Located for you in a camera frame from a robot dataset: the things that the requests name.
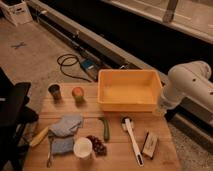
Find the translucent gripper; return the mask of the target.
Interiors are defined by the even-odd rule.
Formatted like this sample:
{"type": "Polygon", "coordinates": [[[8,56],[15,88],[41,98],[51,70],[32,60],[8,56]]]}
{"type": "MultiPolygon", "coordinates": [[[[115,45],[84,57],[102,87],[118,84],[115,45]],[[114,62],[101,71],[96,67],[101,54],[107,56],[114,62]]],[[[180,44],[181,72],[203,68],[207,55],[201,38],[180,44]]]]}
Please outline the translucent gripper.
{"type": "Polygon", "coordinates": [[[153,111],[153,114],[156,116],[163,117],[167,113],[168,109],[169,109],[168,100],[163,95],[160,95],[157,99],[157,105],[153,111]]]}

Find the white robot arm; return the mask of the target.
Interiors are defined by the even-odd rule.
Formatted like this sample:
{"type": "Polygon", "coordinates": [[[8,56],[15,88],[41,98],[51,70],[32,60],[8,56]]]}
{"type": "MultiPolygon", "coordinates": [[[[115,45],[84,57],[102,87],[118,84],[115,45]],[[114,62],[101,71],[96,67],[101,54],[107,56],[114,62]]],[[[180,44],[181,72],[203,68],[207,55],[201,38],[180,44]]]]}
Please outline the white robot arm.
{"type": "Polygon", "coordinates": [[[187,97],[213,113],[213,82],[210,65],[205,61],[177,64],[168,71],[168,81],[162,87],[154,112],[164,116],[187,97]]]}

